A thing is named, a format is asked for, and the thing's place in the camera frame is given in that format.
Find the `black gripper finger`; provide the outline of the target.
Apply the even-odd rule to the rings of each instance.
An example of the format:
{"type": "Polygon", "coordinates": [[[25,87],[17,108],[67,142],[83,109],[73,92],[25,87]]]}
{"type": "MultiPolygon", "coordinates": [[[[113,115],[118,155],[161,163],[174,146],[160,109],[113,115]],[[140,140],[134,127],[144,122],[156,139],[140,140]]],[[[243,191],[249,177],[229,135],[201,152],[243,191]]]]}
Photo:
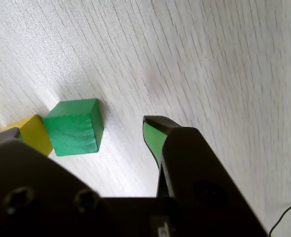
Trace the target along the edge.
{"type": "Polygon", "coordinates": [[[144,141],[187,237],[265,237],[267,232],[197,128],[144,116],[144,141]]]}
{"type": "Polygon", "coordinates": [[[107,237],[99,196],[22,141],[18,128],[0,133],[0,237],[107,237]]]}

